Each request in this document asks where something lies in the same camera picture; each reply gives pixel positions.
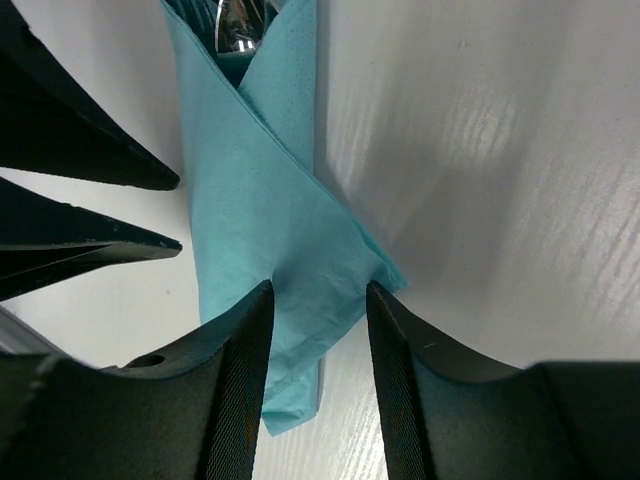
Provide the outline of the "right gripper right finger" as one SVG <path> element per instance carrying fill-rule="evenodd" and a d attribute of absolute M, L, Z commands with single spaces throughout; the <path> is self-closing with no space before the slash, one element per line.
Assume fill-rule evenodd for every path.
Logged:
<path fill-rule="evenodd" d="M 392 479 L 635 479 L 639 366 L 518 369 L 409 311 L 381 284 L 366 315 Z"/>

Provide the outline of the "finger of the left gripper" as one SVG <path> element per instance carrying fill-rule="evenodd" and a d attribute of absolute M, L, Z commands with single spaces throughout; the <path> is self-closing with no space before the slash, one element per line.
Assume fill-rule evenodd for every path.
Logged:
<path fill-rule="evenodd" d="M 1 4 L 1 165 L 155 191 L 180 182 L 77 83 L 11 1 Z"/>
<path fill-rule="evenodd" d="M 1 299 L 106 266 L 173 258 L 169 237 L 1 180 Z"/>

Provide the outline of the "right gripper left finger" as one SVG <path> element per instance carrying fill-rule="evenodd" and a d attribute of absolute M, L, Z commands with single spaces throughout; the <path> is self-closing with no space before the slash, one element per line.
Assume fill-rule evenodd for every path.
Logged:
<path fill-rule="evenodd" d="M 122 368 L 59 353 L 3 355 L 2 477 L 250 478 L 274 308 L 263 281 Z"/>

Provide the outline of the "teal paper napkin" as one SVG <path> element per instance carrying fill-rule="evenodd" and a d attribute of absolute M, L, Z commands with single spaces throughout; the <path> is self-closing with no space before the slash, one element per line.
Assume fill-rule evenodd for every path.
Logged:
<path fill-rule="evenodd" d="M 200 317 L 271 281 L 262 418 L 279 435 L 316 415 L 321 359 L 364 315 L 368 283 L 398 291 L 406 279 L 314 173 L 316 3 L 284 3 L 238 85 L 207 51 L 194 7 L 164 3 Z"/>

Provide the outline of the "ornate silver spoon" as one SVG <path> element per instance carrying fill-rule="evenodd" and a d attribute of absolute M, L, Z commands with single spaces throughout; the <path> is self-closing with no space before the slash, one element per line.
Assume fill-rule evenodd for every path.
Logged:
<path fill-rule="evenodd" d="M 279 12 L 280 6 L 275 1 L 219 1 L 215 15 L 215 51 L 218 54 L 252 53 Z"/>

